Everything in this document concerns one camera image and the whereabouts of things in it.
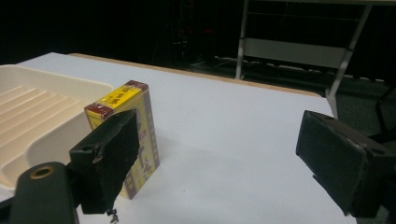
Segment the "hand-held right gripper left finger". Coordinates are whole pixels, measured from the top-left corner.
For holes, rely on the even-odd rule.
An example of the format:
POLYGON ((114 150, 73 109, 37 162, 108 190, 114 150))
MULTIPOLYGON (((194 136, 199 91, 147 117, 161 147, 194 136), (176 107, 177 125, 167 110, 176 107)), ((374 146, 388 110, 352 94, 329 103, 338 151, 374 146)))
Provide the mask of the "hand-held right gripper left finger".
POLYGON ((138 149, 136 112, 131 109, 106 119, 69 151, 84 214, 113 209, 138 149))

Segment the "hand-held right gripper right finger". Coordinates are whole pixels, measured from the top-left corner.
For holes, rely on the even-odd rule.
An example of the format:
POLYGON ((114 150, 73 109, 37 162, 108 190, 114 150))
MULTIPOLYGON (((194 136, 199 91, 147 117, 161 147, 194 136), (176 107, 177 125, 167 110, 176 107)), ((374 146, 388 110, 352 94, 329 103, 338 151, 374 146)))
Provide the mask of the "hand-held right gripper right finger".
POLYGON ((306 110, 296 155, 346 215, 396 218, 396 153, 342 121, 306 110))

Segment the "metal frame table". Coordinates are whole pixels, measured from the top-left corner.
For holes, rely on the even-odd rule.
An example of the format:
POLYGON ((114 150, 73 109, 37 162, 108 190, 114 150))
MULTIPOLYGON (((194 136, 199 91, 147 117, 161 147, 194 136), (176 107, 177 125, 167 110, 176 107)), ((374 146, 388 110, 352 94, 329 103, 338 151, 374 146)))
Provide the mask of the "metal frame table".
POLYGON ((332 110, 332 114, 337 118, 336 93, 373 6, 396 7, 396 0, 244 0, 235 79, 243 78, 242 68, 245 56, 335 68, 336 73, 334 81, 330 88, 325 91, 325 96, 332 110), (362 5, 364 6, 364 10, 361 13, 358 25, 348 45, 345 48, 336 48, 246 37, 248 6, 250 1, 362 5))

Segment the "cream plastic tray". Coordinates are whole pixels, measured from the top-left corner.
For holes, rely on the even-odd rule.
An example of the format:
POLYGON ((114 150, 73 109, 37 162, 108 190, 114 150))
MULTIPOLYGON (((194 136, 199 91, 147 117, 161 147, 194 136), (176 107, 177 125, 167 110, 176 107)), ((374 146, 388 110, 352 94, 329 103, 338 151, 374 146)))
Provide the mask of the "cream plastic tray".
POLYGON ((91 132, 84 107, 110 93, 106 83, 18 65, 0 65, 0 189, 48 161, 70 162, 69 150, 91 132))

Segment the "yellow and red box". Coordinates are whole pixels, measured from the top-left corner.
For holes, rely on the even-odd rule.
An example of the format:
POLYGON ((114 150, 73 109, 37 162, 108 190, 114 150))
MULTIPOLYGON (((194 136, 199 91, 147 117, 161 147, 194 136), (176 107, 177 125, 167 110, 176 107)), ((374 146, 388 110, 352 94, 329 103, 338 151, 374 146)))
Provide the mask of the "yellow and red box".
POLYGON ((113 114, 134 109, 140 148, 120 195, 132 199, 160 165, 158 145, 149 96, 149 86, 130 80, 84 110, 94 130, 113 114))

